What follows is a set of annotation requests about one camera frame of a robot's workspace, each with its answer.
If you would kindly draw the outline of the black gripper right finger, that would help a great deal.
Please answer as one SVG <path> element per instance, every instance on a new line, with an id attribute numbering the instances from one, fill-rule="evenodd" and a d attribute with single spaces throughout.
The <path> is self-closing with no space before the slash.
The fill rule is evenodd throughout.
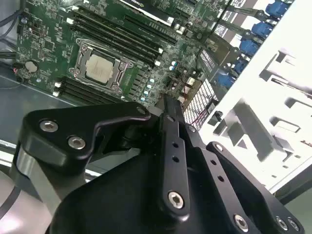
<path id="1" fill-rule="evenodd" d="M 302 234 L 299 220 L 221 144 L 205 145 L 172 100 L 172 217 L 178 234 Z"/>

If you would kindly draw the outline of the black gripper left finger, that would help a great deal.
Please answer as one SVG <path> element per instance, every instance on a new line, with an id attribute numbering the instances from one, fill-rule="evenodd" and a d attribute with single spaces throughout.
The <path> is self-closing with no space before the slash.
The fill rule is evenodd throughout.
<path id="1" fill-rule="evenodd" d="M 33 183 L 50 213 L 82 185 L 89 162 L 117 154 L 157 156 L 156 203 L 171 218 L 188 218 L 189 186 L 184 125 L 178 100 L 163 96 L 160 114 L 136 102 L 28 113 L 20 131 L 20 171 Z"/>

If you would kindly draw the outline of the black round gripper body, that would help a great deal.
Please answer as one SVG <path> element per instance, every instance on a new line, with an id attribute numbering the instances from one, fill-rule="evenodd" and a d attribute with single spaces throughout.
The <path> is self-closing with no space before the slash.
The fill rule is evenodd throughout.
<path id="1" fill-rule="evenodd" d="M 233 234 L 200 148 L 187 151 L 190 216 L 174 220 L 160 208 L 155 156 L 129 160 L 71 192 L 50 225 L 52 234 Z"/>

